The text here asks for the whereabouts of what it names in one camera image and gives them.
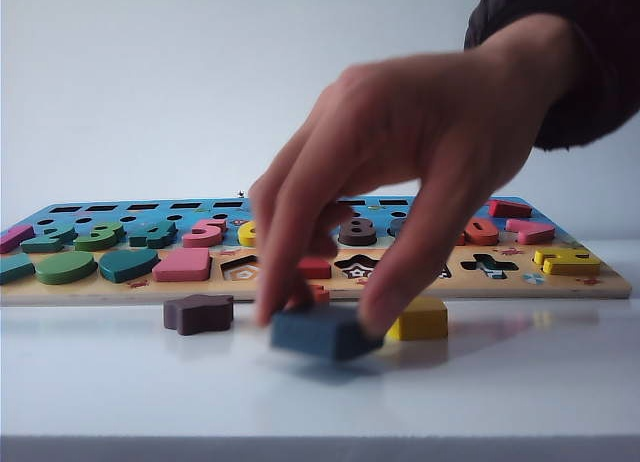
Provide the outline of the person's bare hand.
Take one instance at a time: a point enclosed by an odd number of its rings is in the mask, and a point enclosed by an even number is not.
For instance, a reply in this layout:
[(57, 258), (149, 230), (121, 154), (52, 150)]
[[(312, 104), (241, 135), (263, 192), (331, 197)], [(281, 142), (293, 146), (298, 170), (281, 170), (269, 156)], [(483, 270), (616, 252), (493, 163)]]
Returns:
[(383, 335), (437, 278), (469, 218), (522, 168), (585, 58), (570, 22), (534, 14), (464, 52), (347, 69), (251, 188), (257, 322), (307, 299), (297, 266), (335, 254), (328, 231), (350, 214), (340, 197), (416, 179), (407, 220), (359, 303), (365, 330)]

